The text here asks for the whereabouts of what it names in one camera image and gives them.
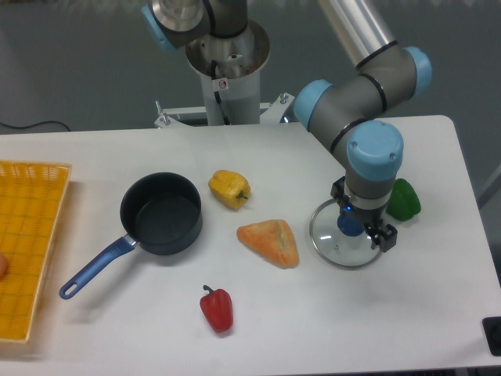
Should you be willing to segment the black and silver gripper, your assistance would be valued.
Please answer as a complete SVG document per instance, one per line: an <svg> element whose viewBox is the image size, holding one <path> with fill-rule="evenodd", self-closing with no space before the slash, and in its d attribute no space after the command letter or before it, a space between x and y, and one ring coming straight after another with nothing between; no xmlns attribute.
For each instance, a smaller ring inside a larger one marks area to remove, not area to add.
<svg viewBox="0 0 501 376"><path fill-rule="evenodd" d="M391 196L391 179L376 182L353 176L341 177L333 183L330 196L341 201L340 206L360 223L375 223L387 207ZM389 251L397 242L398 231L390 224L370 227L371 248Z"/></svg>

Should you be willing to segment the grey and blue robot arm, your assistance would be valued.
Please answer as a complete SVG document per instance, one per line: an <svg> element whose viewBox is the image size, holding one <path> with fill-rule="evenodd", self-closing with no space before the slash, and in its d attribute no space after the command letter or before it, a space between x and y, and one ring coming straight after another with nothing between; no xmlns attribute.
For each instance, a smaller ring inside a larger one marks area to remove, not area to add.
<svg viewBox="0 0 501 376"><path fill-rule="evenodd" d="M431 62L418 48L398 44L372 2L324 1L322 8L357 75L341 87L309 83L293 101L294 115L344 167L331 190L341 211L361 224L374 248L387 251L397 231L382 214L403 140L379 116L429 86ZM142 15L165 52L185 50L200 77L210 125L260 120L260 71L270 42L245 1L148 1Z"/></svg>

